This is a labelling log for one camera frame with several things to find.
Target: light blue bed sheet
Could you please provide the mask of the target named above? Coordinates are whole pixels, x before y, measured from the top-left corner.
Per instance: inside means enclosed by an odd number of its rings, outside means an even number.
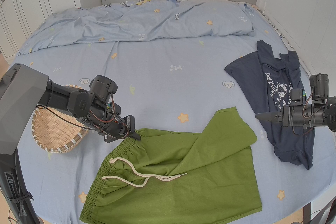
[[[318,127],[309,171],[282,163],[274,155],[239,85],[224,71],[233,60],[256,51],[260,39],[272,46],[275,57],[287,52],[272,26],[244,4],[127,2],[53,15],[28,39],[14,62],[49,75],[58,84],[86,90],[89,83],[81,84],[86,81],[82,79],[111,78],[118,85],[114,100],[121,106],[121,115],[134,115],[137,129],[202,132],[217,110],[236,106],[258,137],[251,147],[263,209],[233,223],[270,224],[300,209],[336,181],[336,149],[334,134]],[[309,92],[303,69],[301,78]],[[178,119],[181,113],[188,115],[188,121]],[[36,213],[51,223],[81,223],[85,194],[101,162],[119,143],[107,144],[90,131],[71,152],[48,153],[36,145],[29,122],[18,148]]]

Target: white headboard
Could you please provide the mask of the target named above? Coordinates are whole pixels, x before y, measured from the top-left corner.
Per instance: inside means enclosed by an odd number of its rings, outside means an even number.
[[[309,75],[329,75],[336,95],[336,0],[260,0],[257,5],[296,50]]]

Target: navy blue t-shirt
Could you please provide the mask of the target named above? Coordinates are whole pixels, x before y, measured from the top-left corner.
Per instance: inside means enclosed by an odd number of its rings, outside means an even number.
[[[291,90],[303,88],[296,51],[274,58],[272,47],[262,40],[257,42],[257,51],[233,61],[225,71],[237,81],[256,114],[281,110],[292,102]],[[260,123],[282,162],[303,164],[308,170],[313,166],[314,130],[296,135],[291,127],[276,122]],[[302,127],[294,130],[297,134],[305,132]]]

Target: orange star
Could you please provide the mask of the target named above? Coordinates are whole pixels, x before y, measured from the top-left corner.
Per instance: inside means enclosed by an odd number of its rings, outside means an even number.
[[[178,116],[177,118],[181,121],[181,123],[184,123],[185,121],[189,121],[187,114],[181,113],[181,115]]]
[[[82,192],[81,195],[78,195],[78,197],[81,199],[82,203],[85,203],[86,196],[87,196],[87,194],[85,194],[84,192]]]
[[[285,191],[284,190],[280,190],[279,194],[277,195],[277,197],[279,198],[280,201],[282,201],[285,197]]]

